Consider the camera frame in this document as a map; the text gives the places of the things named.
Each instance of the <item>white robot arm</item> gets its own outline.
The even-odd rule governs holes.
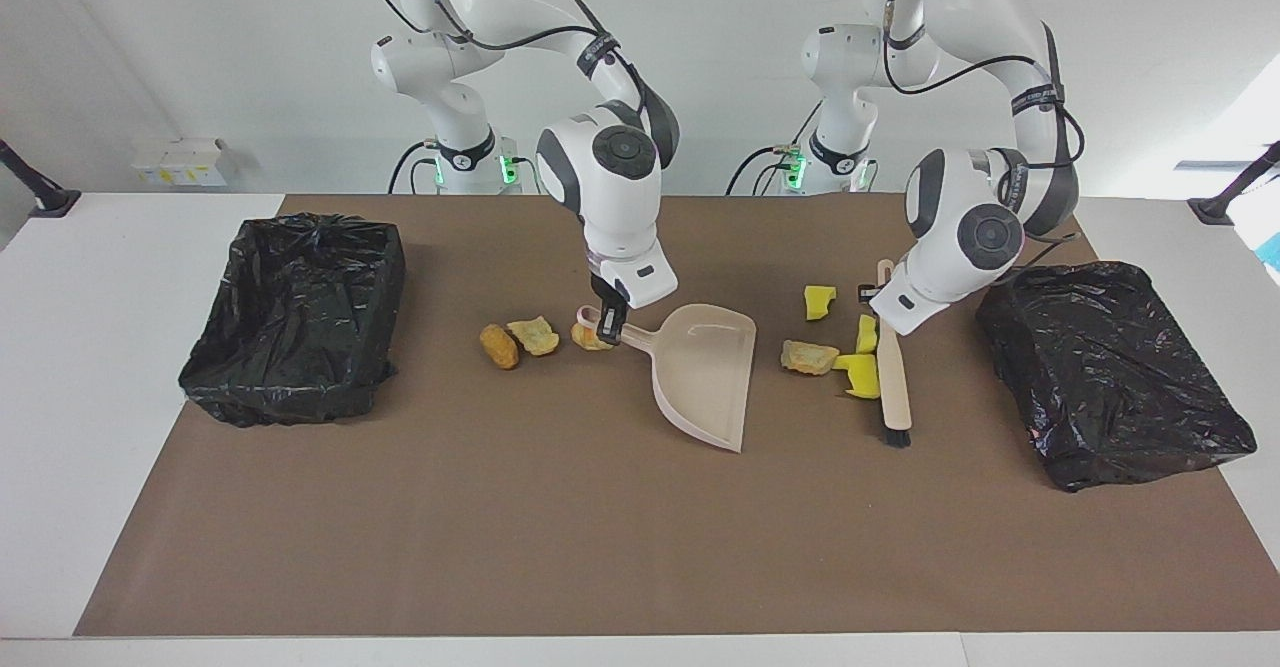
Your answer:
[[[484,97],[453,82],[494,64],[502,52],[430,33],[380,38],[371,58],[379,82],[392,92],[417,99],[435,125],[440,189],[453,195],[498,195],[515,184],[513,145],[504,142],[489,124]]]
[[[904,87],[932,77],[938,47],[969,61],[969,70],[988,70],[1005,84],[1012,99],[1018,137],[1018,149],[938,149],[911,175],[908,220],[918,243],[872,301],[882,319],[905,335],[951,303],[1000,279],[1023,251],[1027,236],[1043,238],[1071,216],[1079,200],[1074,161],[1084,146],[1083,131],[1065,108],[1053,35],[1036,19],[1029,0],[883,0],[883,4],[881,28],[845,26],[835,32],[824,28],[806,46],[806,65],[828,101],[824,111],[835,108],[835,117],[824,120],[826,129],[819,123],[809,143],[819,163],[833,161],[824,160],[820,149],[850,160],[856,160],[860,149],[865,149],[874,106],[869,110],[861,106],[865,99],[859,96],[860,87],[887,83],[905,93],[941,87],[942,83],[923,90]],[[878,38],[872,37],[873,29],[879,32]],[[829,58],[829,52],[837,56]],[[868,114],[872,120],[865,119]],[[1075,155],[1069,146],[1069,123],[1082,140]],[[805,192],[847,187],[838,181],[841,170],[833,175],[827,172],[810,166],[809,175],[826,179]]]
[[[604,97],[599,108],[544,129],[536,165],[550,196],[582,223],[591,285],[603,298],[599,335],[616,344],[628,310],[662,300],[678,284],[657,229],[662,169],[671,164],[680,143],[671,108],[645,84],[623,58],[617,38],[580,0],[401,3],[407,23],[434,38],[431,51],[447,58],[415,58],[430,67],[411,73],[430,73],[431,78],[422,79],[430,87],[412,93],[431,93],[422,102],[430,101],[440,115],[436,129],[454,131],[460,146],[476,143],[481,133],[492,131],[479,96],[452,79],[492,65],[507,49],[563,52]],[[383,51],[397,74],[394,83],[402,87],[397,58],[385,46]],[[401,60],[410,64],[408,58]],[[444,134],[440,142],[447,143]]]

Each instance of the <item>table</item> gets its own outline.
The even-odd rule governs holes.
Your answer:
[[[174,375],[207,312],[225,245],[239,221],[274,215],[279,202],[88,196],[72,219],[33,221],[0,253],[0,635],[37,640],[0,643],[0,663],[1198,664],[1256,663],[1280,648],[1280,634],[68,641],[183,403]],[[1088,198],[1078,215],[1103,259],[1151,271],[1245,419],[1262,425],[1280,414],[1265,376],[1280,357],[1280,291],[1233,230],[1204,228],[1175,202]],[[42,270],[46,253],[60,253],[64,269]],[[61,383],[76,390],[60,392]],[[1225,474],[1276,558],[1280,510],[1268,497],[1280,486],[1280,456],[1270,434],[1258,437],[1260,454]]]

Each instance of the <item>sponge piece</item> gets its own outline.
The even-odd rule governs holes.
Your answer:
[[[847,360],[849,384],[852,387],[849,394],[859,399],[878,399],[881,397],[879,369],[876,366],[876,356],[854,355]]]
[[[804,288],[804,303],[810,323],[824,319],[831,312],[831,303],[836,301],[836,288],[809,285]]]
[[[863,315],[858,319],[858,350],[859,355],[876,355],[879,347],[879,333],[876,330],[876,317]]]
[[[832,370],[837,370],[837,371],[841,371],[841,373],[846,373],[846,371],[852,370],[855,357],[858,357],[858,356],[856,355],[841,355],[840,357],[836,358],[836,364],[832,365]]]

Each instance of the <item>black garbage bag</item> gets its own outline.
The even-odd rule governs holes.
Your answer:
[[[1133,265],[1027,270],[987,294],[978,324],[1064,490],[1149,483],[1257,452],[1249,425]]]
[[[366,415],[404,287],[396,225],[293,215],[244,221],[178,384],[216,420],[332,422]]]

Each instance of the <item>beige dustpan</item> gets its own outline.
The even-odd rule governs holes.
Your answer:
[[[600,311],[581,307],[577,321],[595,329]],[[672,425],[708,444],[742,452],[755,353],[755,323],[749,316],[690,303],[672,312],[657,333],[626,325],[622,342],[653,357],[653,394]]]

